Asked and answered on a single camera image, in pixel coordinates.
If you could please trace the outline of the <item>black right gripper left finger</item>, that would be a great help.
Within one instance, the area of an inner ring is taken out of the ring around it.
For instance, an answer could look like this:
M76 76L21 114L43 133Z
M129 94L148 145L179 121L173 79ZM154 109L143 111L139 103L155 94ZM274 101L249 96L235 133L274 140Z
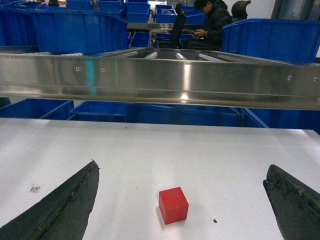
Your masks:
M38 203L0 228L2 240L81 240L99 187L92 160Z

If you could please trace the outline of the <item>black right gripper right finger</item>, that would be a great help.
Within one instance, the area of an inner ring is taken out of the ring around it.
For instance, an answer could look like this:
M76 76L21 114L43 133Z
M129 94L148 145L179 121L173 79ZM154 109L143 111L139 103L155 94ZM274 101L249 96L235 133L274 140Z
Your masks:
M320 194L275 164L263 187L285 240L320 238Z

